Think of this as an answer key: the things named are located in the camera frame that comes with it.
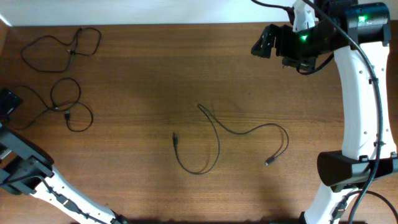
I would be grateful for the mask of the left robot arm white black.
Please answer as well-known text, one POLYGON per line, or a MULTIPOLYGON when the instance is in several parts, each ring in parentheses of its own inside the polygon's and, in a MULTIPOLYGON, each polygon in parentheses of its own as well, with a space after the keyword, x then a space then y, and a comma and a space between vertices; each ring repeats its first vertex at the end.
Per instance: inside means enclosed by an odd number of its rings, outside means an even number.
POLYGON ((1 168, 1 188, 14 195, 31 195, 57 207, 78 223, 128 223, 69 184, 54 160, 39 146, 1 125, 1 160, 16 157, 1 168))

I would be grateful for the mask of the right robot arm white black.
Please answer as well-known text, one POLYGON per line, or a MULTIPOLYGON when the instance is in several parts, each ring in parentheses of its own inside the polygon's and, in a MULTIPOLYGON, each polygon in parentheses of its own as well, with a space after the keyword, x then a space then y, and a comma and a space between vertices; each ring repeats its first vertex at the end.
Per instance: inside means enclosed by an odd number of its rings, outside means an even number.
POLYGON ((282 57, 302 75, 319 71, 327 54, 338 67, 345 131, 339 151, 317 158, 321 184, 299 223, 353 223, 372 182, 397 173, 397 147, 389 125, 386 70, 391 41, 389 9, 383 2, 297 0, 287 8, 290 24, 271 24, 253 55, 282 57))

